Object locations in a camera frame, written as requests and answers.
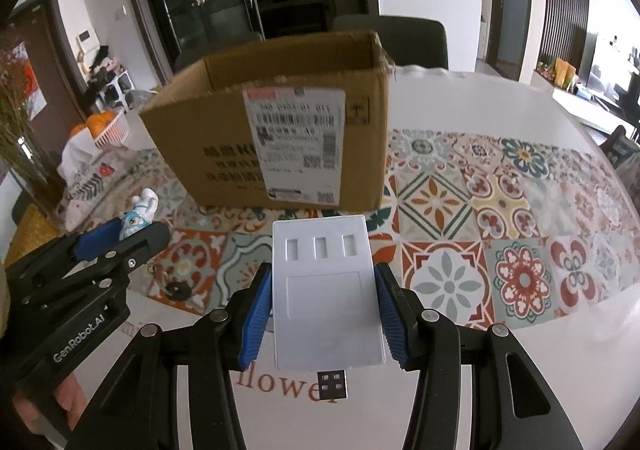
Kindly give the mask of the white blue figurine keychain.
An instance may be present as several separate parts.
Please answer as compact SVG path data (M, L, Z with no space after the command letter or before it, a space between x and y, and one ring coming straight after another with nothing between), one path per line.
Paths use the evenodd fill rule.
M122 228L118 240L122 241L152 224L160 200L154 190L143 188L138 196L131 199L132 207L122 218ZM174 302L185 302L192 295L192 288L184 282L162 283L154 277L165 295Z

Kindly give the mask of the white usb hub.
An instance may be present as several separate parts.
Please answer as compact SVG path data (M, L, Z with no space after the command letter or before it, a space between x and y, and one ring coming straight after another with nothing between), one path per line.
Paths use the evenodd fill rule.
M314 372L321 400L346 399L347 370L385 362L366 220L275 222L271 271L276 368Z

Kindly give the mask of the patterned white bag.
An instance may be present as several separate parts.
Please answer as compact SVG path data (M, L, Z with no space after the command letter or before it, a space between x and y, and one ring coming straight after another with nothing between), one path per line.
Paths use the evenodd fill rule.
M115 184L128 175L139 152L127 147L99 149L88 129L67 141L58 166L66 182L58 214L66 231L76 230L105 199Z

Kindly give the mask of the white basket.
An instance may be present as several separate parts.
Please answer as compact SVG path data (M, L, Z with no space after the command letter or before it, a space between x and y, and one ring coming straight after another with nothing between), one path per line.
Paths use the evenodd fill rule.
M98 149L106 147L121 147L129 136L129 124L126 119L126 113L120 109L116 114L116 118L107 126L102 134L93 139L94 145Z

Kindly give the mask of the patterned colourful table mat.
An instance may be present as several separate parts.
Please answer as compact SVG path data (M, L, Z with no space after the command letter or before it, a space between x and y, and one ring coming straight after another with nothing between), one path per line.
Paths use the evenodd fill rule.
M143 188L160 199L168 248L131 280L194 314L223 305L271 258L278 220L309 210L198 205L154 149L76 229L122 216ZM371 253L454 322L520 328L607 300L639 280L639 222L596 154L512 138L395 129L382 201L364 216ZM158 285L192 288L185 302Z

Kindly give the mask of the white shoe shelf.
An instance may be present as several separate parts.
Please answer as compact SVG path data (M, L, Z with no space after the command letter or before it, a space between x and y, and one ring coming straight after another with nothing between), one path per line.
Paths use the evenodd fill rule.
M88 89L96 97L96 106L100 111L129 110L131 97L128 94L134 90L127 70L107 71L100 69L96 76L89 80Z

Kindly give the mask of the brown cardboard box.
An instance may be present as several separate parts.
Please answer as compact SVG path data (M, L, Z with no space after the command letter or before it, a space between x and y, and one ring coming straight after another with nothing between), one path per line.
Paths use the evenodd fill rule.
M249 43L176 74L141 119L201 206L370 212L385 180L388 72L372 31Z

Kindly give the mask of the dark chair left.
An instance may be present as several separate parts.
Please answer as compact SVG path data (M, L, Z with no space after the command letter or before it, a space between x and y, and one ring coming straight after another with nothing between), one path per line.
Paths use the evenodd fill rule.
M237 36L222 38L221 40L214 40L213 42L201 43L178 54L174 63L174 73L177 74L194 62L210 56L211 54L216 54L218 51L249 43L258 43L263 40L264 36L262 36L262 33L249 32Z

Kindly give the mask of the dark chair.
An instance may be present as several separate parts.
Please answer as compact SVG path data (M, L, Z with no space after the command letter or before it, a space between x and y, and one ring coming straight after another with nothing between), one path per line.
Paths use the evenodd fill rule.
M264 36L262 36L262 33L249 32L237 36L222 38L221 40L214 40L213 42L201 43L178 54L174 63L174 73L177 74L194 62L210 56L211 54L216 54L218 51L249 43L258 43L263 40Z
M445 27L430 19L348 14L333 20L333 31L373 31L398 66L449 69Z

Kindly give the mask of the dark chair right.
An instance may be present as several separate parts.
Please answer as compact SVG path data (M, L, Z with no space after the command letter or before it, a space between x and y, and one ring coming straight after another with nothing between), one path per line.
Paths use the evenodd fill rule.
M333 20L333 31L373 31L398 66L449 69L445 27L430 19L348 14Z

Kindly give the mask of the white tv console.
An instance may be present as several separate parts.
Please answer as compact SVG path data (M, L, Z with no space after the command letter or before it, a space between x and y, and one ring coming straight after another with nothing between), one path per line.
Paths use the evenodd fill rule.
M533 72L530 84L543 92L548 92L552 99L559 103L565 111L572 114L579 123L589 129L596 130L601 135L611 135L618 126L623 126L626 136L631 139L637 131L634 126L608 112L599 103L557 88L537 72Z

